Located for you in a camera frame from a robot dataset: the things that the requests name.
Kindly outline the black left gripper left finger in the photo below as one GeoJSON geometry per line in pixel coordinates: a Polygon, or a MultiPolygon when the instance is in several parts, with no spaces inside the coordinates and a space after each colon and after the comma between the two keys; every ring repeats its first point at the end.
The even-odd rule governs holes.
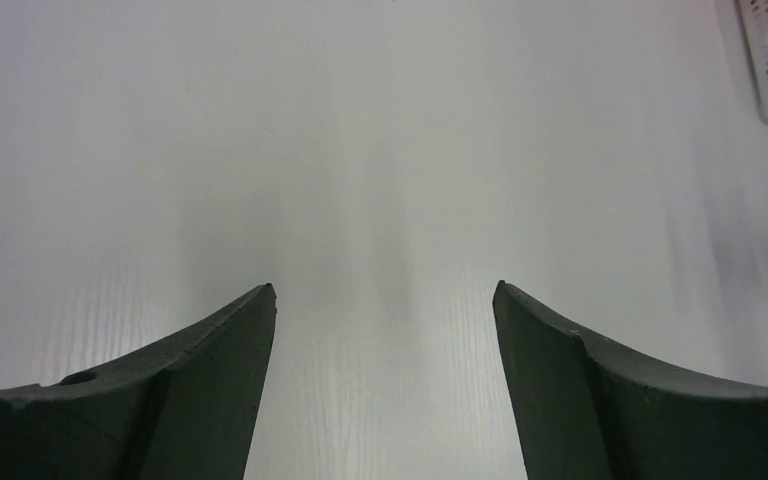
{"type": "Polygon", "coordinates": [[[276,293],[60,382],[0,390],[0,479],[240,479],[270,360],[276,293]]]}

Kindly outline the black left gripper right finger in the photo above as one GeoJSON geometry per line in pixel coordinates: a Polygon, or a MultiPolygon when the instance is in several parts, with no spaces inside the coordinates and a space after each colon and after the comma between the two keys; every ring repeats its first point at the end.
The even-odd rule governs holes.
{"type": "Polygon", "coordinates": [[[531,479],[768,479],[768,387],[679,367],[516,286],[493,295],[531,479]]]}

